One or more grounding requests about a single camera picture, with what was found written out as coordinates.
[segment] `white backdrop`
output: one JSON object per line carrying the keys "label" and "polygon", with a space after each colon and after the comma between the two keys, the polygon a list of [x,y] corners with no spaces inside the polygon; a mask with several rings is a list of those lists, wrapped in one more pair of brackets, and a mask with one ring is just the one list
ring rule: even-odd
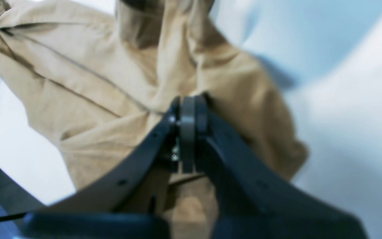
{"label": "white backdrop", "polygon": [[[113,12],[113,0],[77,0]],[[382,239],[382,0],[220,0],[212,17],[231,42],[284,80],[311,151],[293,183],[362,219]],[[74,193],[57,150],[27,126],[0,83],[0,167],[45,204]]]}

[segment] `beige fabric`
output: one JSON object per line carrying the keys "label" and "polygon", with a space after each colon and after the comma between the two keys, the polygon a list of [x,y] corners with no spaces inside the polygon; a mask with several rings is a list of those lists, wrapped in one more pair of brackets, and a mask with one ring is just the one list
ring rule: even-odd
{"label": "beige fabric", "polygon": [[215,189],[207,177],[170,185],[163,216],[171,223],[172,238],[210,238],[217,220]]}
{"label": "beige fabric", "polygon": [[[210,3],[156,0],[136,9],[118,0],[115,18],[68,0],[0,5],[0,77],[30,126],[59,148],[78,189],[120,163],[174,97],[203,92],[282,177],[302,165],[306,150],[280,93],[256,59],[216,30]],[[192,186],[201,180],[179,186],[166,216],[194,225],[215,218],[213,187],[203,194]]]}

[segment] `mounting hole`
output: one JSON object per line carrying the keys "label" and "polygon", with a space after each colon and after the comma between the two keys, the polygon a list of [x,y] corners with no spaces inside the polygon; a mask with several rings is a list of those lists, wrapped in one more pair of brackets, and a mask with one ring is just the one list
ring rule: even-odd
{"label": "mounting hole", "polygon": [[121,187],[121,186],[126,185],[126,183],[128,183],[127,180],[120,180],[120,181],[117,182],[117,185]]}

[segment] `wrinkled cloth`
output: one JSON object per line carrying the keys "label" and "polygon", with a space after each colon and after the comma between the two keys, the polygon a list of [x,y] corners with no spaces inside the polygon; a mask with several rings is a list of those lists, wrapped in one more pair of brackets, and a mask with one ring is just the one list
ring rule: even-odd
{"label": "wrinkled cloth", "polygon": [[[307,152],[279,91],[217,31],[211,3],[118,0],[111,16],[68,0],[0,1],[0,77],[30,126],[59,149],[77,189],[122,162],[176,96],[202,93],[271,169],[289,180],[300,168]],[[206,238],[214,187],[206,177],[178,178],[164,212],[174,237]]]}

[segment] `black cable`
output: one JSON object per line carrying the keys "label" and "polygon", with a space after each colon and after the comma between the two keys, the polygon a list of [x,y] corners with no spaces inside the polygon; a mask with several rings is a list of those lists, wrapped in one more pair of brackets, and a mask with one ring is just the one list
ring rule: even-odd
{"label": "black cable", "polygon": [[23,218],[25,215],[26,215],[26,213],[19,213],[19,214],[14,214],[14,215],[9,215],[9,216],[0,216],[0,222],[20,219],[20,218]]}

